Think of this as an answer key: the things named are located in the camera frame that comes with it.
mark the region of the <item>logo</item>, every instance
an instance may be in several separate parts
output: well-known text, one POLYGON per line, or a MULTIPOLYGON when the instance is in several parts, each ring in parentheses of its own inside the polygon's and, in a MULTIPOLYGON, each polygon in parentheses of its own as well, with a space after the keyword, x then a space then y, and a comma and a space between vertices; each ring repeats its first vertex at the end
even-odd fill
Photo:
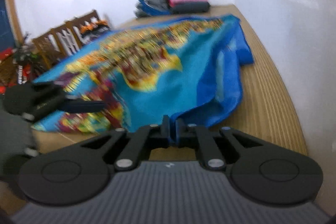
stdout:
POLYGON ((175 166, 175 164, 173 164, 173 163, 171 163, 171 162, 168 163, 168 164, 166 164, 166 167, 167 167, 167 168, 172 168, 173 166, 175 166))

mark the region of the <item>circular pad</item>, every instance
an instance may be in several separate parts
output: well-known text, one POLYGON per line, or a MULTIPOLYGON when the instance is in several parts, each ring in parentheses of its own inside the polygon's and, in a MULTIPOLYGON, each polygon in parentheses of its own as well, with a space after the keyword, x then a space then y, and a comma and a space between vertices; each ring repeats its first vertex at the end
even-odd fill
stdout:
POLYGON ((42 176, 50 182, 68 182, 74 180, 81 173, 81 167, 68 160, 56 161, 48 164, 42 170, 42 176))
POLYGON ((231 169, 234 185, 262 203, 291 205, 314 199, 323 181, 311 158, 273 146, 246 149, 231 169))
POLYGON ((94 197, 109 178, 109 169, 97 151, 71 147, 29 160, 20 170, 18 183, 37 203, 66 206, 94 197))
POLYGON ((299 168, 288 160, 269 160, 260 166, 260 172, 269 180, 290 181, 298 175, 299 168))

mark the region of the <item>wooden door frame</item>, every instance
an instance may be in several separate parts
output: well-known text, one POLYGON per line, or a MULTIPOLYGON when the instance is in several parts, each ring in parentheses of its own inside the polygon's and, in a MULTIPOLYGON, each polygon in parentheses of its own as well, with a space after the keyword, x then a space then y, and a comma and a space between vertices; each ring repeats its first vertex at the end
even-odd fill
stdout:
POLYGON ((7 13, 10 17, 9 22, 12 28, 14 38, 22 44, 23 36, 22 36, 19 20, 16 14, 15 2, 14 0, 5 0, 5 4, 6 4, 7 13))

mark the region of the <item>wooden chair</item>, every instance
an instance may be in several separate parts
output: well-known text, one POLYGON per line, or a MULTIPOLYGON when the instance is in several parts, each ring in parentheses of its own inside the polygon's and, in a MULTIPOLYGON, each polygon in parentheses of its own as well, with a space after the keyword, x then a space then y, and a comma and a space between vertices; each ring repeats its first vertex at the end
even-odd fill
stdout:
POLYGON ((81 40, 81 34, 80 34, 81 27, 87 25, 88 23, 91 23, 92 18, 95 18, 97 21, 100 20, 100 17, 98 16, 96 10, 93 10, 92 12, 83 15, 82 17, 74 18, 74 20, 66 21, 66 26, 71 30, 72 35, 74 36, 80 48, 82 48, 84 45, 81 40))
POLYGON ((37 47, 47 69, 51 69, 59 60, 67 56, 55 29, 51 29, 49 32, 33 39, 33 43, 37 47), (51 38, 55 40, 59 51, 53 45, 51 38))
POLYGON ((66 24, 53 28, 51 31, 54 33, 57 44, 62 45, 67 56, 73 55, 80 50, 80 45, 77 44, 75 37, 66 24))

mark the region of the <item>blue door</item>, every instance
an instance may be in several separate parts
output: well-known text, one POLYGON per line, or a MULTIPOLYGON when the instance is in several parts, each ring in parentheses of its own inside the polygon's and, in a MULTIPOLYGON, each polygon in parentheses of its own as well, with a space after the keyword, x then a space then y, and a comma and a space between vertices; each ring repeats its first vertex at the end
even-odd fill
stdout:
POLYGON ((14 47, 15 39, 9 23, 5 0, 0 0, 0 52, 14 47))

